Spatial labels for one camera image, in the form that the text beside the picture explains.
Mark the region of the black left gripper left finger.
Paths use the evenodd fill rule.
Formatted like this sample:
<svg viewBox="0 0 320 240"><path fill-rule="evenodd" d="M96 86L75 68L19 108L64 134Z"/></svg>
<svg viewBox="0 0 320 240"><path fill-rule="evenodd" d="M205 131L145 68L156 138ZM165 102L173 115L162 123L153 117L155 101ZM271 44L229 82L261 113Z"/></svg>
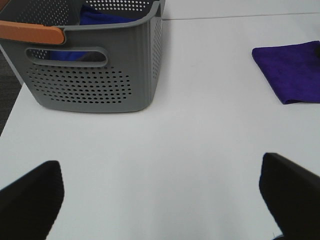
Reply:
<svg viewBox="0 0 320 240"><path fill-rule="evenodd" d="M0 191L0 238L44 240L57 219L65 189L60 163L46 161Z"/></svg>

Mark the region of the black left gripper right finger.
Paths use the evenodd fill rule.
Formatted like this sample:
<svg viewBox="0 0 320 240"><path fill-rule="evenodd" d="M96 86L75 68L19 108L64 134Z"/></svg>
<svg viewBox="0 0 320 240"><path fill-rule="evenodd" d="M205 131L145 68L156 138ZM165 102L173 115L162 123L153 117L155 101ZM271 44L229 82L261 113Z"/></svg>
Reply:
<svg viewBox="0 0 320 240"><path fill-rule="evenodd" d="M259 191L281 230L278 240L320 238L320 177L278 153L265 153Z"/></svg>

